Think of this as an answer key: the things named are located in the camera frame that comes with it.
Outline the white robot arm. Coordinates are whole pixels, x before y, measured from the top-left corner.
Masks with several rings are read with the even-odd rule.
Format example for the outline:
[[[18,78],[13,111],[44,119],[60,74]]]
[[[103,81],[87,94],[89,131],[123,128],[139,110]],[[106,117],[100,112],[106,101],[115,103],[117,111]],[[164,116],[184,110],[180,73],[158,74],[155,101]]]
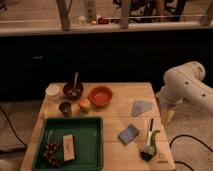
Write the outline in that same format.
[[[196,61],[172,67],[164,73],[164,85],[156,94],[164,125],[172,120],[174,107],[184,99],[213,114],[213,88],[202,82],[205,75],[204,66]]]

